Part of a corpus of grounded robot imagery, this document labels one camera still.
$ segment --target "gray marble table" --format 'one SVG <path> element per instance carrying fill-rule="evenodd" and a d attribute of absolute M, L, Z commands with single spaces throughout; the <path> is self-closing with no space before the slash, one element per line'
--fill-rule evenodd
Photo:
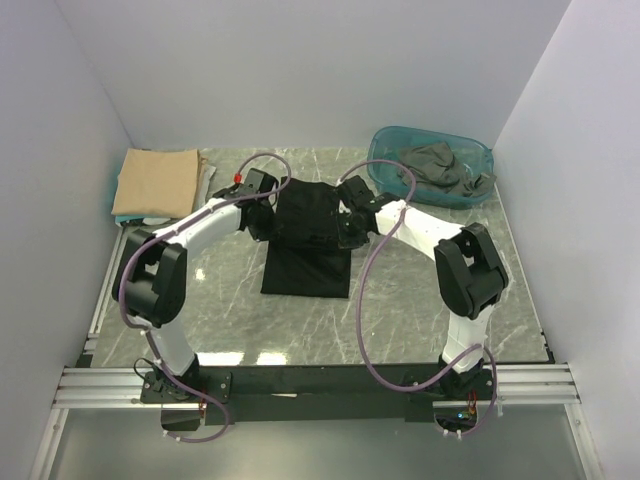
<path fill-rule="evenodd" d="M 366 158 L 363 148 L 276 149 L 302 180 L 334 183 Z M 231 183 L 238 164 L 254 149 L 204 151 L 218 167 L 212 189 Z M 276 160 L 259 159 L 257 168 L 279 174 Z M 365 169 L 360 172 L 368 179 Z M 511 282 L 488 328 L 488 345 L 502 362 L 547 361 L 544 337 L 497 194 L 471 210 L 415 205 L 443 220 L 485 224 L 502 255 Z M 182 318 L 187 337 L 205 364 L 360 363 L 355 335 L 355 298 L 364 260 L 373 241 L 353 252 L 350 298 L 321 299 L 261 295 L 266 244 L 248 233 L 229 235 L 189 266 Z M 449 312 L 439 296 L 435 265 L 412 248 L 392 241 L 368 279 L 363 330 L 375 362 L 432 362 L 447 334 Z M 127 329 L 109 299 L 94 353 L 94 367 L 131 366 L 149 349 Z"/>

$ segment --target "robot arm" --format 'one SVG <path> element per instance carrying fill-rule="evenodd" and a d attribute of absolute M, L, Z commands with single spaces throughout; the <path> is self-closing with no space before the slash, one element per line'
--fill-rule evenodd
<path fill-rule="evenodd" d="M 358 235 L 357 230 L 363 226 L 387 235 L 405 211 L 393 238 L 435 261 L 440 294 L 450 310 L 442 361 L 449 364 L 472 345 L 484 346 L 489 317 L 509 282 L 486 228 L 479 223 L 465 227 L 445 222 L 407 206 L 393 195 L 374 198 L 357 176 L 341 184 L 338 192 L 346 211 L 342 213 L 345 243 L 351 243 L 349 235 Z M 470 371 L 482 355 L 481 349 L 471 352 L 454 365 L 454 371 Z"/>
<path fill-rule="evenodd" d="M 277 180 L 251 169 L 243 184 L 218 192 L 203 209 L 178 224 L 156 231 L 138 230 L 127 239 L 112 296 L 124 267 L 145 242 L 176 230 L 202 210 L 212 210 L 225 200 L 250 193 L 269 192 Z M 340 244 L 357 248 L 368 242 L 368 233 L 385 235 L 406 209 L 404 223 L 394 237 L 436 262 L 440 292 L 451 310 L 447 344 L 442 362 L 448 364 L 474 344 L 484 344 L 486 326 L 493 305 L 507 285 L 507 275 L 486 229 L 473 224 L 463 227 L 439 220 L 389 194 L 374 197 L 360 177 L 352 177 L 338 187 L 345 211 L 338 215 Z M 184 334 L 179 312 L 186 296 L 188 261 L 227 234 L 249 229 L 258 240 L 272 234 L 273 210 L 266 199 L 248 200 L 213 211 L 167 241 L 146 251 L 126 284 L 129 320 L 143 326 L 153 337 L 165 366 L 187 384 L 197 384 L 198 358 Z M 454 366 L 458 374 L 481 366 L 482 351 L 470 353 Z"/>

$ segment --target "folded cloth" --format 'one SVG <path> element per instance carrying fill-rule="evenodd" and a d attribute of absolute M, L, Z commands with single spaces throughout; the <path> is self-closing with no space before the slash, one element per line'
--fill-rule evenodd
<path fill-rule="evenodd" d="M 472 177 L 445 142 L 402 148 L 398 150 L 398 157 L 400 163 L 414 174 L 418 186 L 431 191 L 479 197 L 489 192 L 496 181 L 492 173 Z M 404 170 L 398 169 L 398 176 L 405 185 L 411 185 L 411 179 Z"/>
<path fill-rule="evenodd" d="M 130 148 L 118 175 L 111 213 L 186 217 L 193 210 L 199 175 L 197 150 L 151 152 Z"/>
<path fill-rule="evenodd" d="M 291 179 L 278 199 L 261 293 L 349 297 L 351 251 L 338 248 L 339 204 L 335 187 Z"/>
<path fill-rule="evenodd" d="M 194 211 L 204 207 L 204 204 L 206 203 L 206 196 L 209 191 L 209 185 L 211 184 L 211 179 L 216 173 L 216 167 L 206 164 L 202 168 L 202 172 L 202 180 L 200 182 L 200 186 L 198 187 L 196 205 L 193 208 Z M 162 225 L 171 221 L 171 218 L 168 217 L 153 217 L 144 215 L 116 215 L 115 219 L 116 224 L 118 225 Z"/>

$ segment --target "tan towel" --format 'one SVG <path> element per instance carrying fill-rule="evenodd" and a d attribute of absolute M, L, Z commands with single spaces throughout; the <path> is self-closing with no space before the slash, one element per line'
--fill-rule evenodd
<path fill-rule="evenodd" d="M 186 217 L 193 208 L 201 170 L 197 150 L 150 152 L 130 148 L 118 175 L 111 213 Z"/>
<path fill-rule="evenodd" d="M 191 207 L 191 212 L 195 212 L 198 209 L 198 197 L 200 197 L 200 190 L 204 188 L 202 180 L 204 179 L 208 161 L 208 158 L 201 157 L 200 152 L 198 152 L 198 183 L 196 184 L 196 195 L 193 198 L 193 206 Z"/>

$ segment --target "translucent blue tub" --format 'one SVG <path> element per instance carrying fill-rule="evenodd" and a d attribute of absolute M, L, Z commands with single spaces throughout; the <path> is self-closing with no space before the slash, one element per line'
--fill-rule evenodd
<path fill-rule="evenodd" d="M 416 128 L 386 127 L 379 130 L 371 141 L 367 159 L 384 158 L 397 162 L 397 152 L 400 148 L 418 147 L 439 142 L 447 142 L 456 160 L 464 164 L 472 177 L 481 173 L 493 173 L 493 155 L 491 150 L 482 143 L 470 138 Z M 409 187 L 402 183 L 402 179 L 398 176 L 398 169 L 393 165 L 372 163 L 367 166 L 367 173 L 380 193 L 389 192 L 399 197 L 405 197 L 409 193 Z M 463 197 L 434 192 L 418 186 L 412 201 L 446 208 L 465 209 L 484 202 L 492 193 L 493 188 L 478 197 Z"/>

